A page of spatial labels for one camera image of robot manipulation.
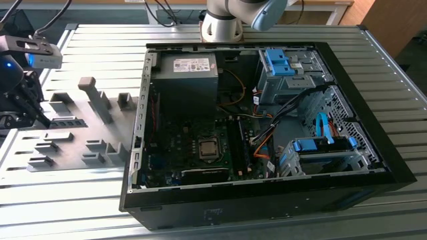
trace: motherboard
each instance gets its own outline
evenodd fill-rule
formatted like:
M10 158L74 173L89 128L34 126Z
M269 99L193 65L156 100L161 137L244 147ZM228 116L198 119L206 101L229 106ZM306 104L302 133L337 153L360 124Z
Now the motherboard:
M209 119L164 122L150 139L144 182L170 187L264 178L264 163L250 155L256 125L244 116L213 124Z

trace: metal bracket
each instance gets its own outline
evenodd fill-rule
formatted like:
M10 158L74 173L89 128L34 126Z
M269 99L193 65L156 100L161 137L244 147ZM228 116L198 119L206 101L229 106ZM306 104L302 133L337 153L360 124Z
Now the metal bracket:
M0 36L0 56L13 53L51 55L53 49L45 38L29 39L6 35Z

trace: gray plastic block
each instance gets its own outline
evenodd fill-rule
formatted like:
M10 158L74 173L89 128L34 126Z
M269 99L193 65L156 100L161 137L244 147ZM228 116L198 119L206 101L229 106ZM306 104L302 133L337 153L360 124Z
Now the gray plastic block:
M45 141L45 142L35 143L33 149L37 150L38 153L46 154L46 153L55 153L59 147L54 144L54 142Z
M70 129L84 127L86 127L86 123L82 119L78 119L74 116L63 116L51 118L49 129Z
M98 152L88 152L81 155L81 161L86 165L98 165L105 162L102 156L100 155Z
M59 141L59 142L67 142L71 141L74 138L74 135L69 132L50 132L50 133L45 133L42 140L43 141Z
M90 101L90 105L97 112L97 115L104 122L104 124L109 124L113 119L108 112L108 106L105 105L105 101L101 99L100 93L94 87L96 79L93 77L81 77L78 82L78 89L82 90L86 94L86 97Z
M54 161L47 156L34 156L29 158L27 164L33 168L51 167Z
M106 143L104 140L86 140L85 147L94 153L102 153L105 151Z
M132 96L128 92L118 93L117 104L118 104L120 111L134 109Z
M69 112L66 104L73 103L71 98L66 92L55 92L51 94L47 104L55 112Z
M105 95L105 92L104 91L97 91L97 93L98 93L100 100L104 102L106 108L110 109L112 108L112 104L110 104L109 99L108 99L108 97Z
M122 164L129 157L129 152L122 147L121 142L118 142L117 151L114 150L113 146L108 143L105 156L113 164Z

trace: metal table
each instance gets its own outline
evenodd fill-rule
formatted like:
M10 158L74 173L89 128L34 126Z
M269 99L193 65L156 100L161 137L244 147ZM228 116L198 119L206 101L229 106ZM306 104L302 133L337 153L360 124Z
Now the metal table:
M118 208L122 167L27 172L5 157L11 130L0 149L0 236L13 239L425 239L427 238L427 99L368 31L340 26L276 26L268 33L244 28L248 42L328 42L354 85L416 175L417 182L340 212L149 232ZM138 92L146 43L197 42L198 27L69 25L58 46L61 71L89 74L108 92Z

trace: cable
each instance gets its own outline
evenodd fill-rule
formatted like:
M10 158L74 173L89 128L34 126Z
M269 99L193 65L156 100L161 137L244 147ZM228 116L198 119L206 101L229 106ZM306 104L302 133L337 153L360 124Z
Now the cable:
M165 25L164 23L161 23L161 22L158 21L158 19L156 18L154 14L153 14L149 6L148 6L146 1L144 1L144 4L145 4L145 8L146 8L146 10L148 10L148 13L149 13L149 15L152 16L153 20L157 22L157 24L160 24L160 25L161 25L162 27L165 27L165 28L170 28L170 27L173 27L173 26L176 25L174 23L170 24L170 25Z
M185 21L182 22L184 24L185 24L185 22L188 21L188 19L192 17L193 12L194 12L194 10L190 10L189 15L188 15L188 17L186 17Z
M238 83L240 83L240 85L241 85L241 96L240 96L240 98L238 98L236 101L233 101L233 102L226 102L226 103L221 103L221 104L218 104L218 106L228 106L228 105L236 104L236 103L240 102L241 99L245 97L245 93L246 93L246 87L245 87L245 85L242 84L242 81L240 80L240 78L236 76L236 74L233 74L233 72L229 71L228 69L224 69L224 71L228 72L228 73L230 73L230 75L233 76L233 78L238 81Z
M165 3L166 8L170 10L170 13L172 13L172 15L173 15L174 23L178 24L178 18L174 16L174 12L172 11L172 8L170 8L170 5L169 5L168 1L164 0L164 3Z
M302 17L302 13L304 13L304 6L305 6L304 0L300 0L300 4L301 4L301 8L300 8L297 20L286 23L286 25L298 24L300 23L300 20L301 20L301 17Z
M253 118L253 119L264 119L264 118L265 118L265 117L262 117L262 116L252 116L252 115L249 115L249 114L230 112L230 111L228 111L222 106L217 106L217 108L218 108L220 110L222 110L222 111L224 111L226 114L229 114L229 115L246 116L246 117Z
M265 144L265 142L268 141L268 139L272 137L272 135L273 135L273 132L270 132L269 135L268 135L268 136L264 138L264 140L261 141L260 145L257 146L257 148L256 148L256 150L254 150L254 152L253 152L253 157L256 157L256 156L258 155L258 151L260 151L262 145Z
M157 5L162 8L165 14L172 18L172 21L173 21L176 24L178 24L177 19L176 19L176 16L174 16L174 13L173 13L173 11L172 11L172 9L170 9L170 6L169 6L166 0L164 0L164 2L165 2L165 4L166 4L170 12L172 12L172 14L170 14L169 11L165 9L165 7L164 7L162 4L158 2L158 0L153 0L153 1L154 1L154 2L157 3Z
M252 111L253 116L257 116L257 117L262 116L261 114L256 114L256 109L257 109L257 105L253 106L253 111ZM266 113L265 115L266 115L268 118L273 118L273 116L269 113Z
M18 5L21 4L22 0L15 0L13 5L10 6L10 8L7 9L3 17L0 20L0 24L3 24L6 22L6 20L9 19L11 13L14 12L15 8L18 7Z
M47 28L53 25L53 23L58 20L58 18L62 16L62 14L65 13L69 5L71 4L73 0L66 0L66 3L63 5L63 7L61 8L61 10L58 11L58 13L55 14L55 16L51 18L51 20L46 23L46 25L41 28L38 28L34 32L33 35L37 36L38 34L41 34L42 32L45 32L47 30Z

